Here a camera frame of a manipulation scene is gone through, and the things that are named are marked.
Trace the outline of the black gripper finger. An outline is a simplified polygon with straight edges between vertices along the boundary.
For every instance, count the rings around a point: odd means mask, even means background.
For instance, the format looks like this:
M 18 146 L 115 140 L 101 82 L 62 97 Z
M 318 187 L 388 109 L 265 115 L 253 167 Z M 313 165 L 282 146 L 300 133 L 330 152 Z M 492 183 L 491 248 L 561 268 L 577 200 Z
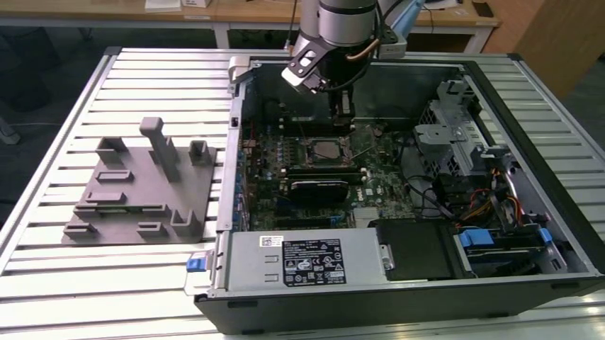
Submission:
M 333 134 L 344 137 L 354 130 L 354 89 L 346 88 L 329 94 Z

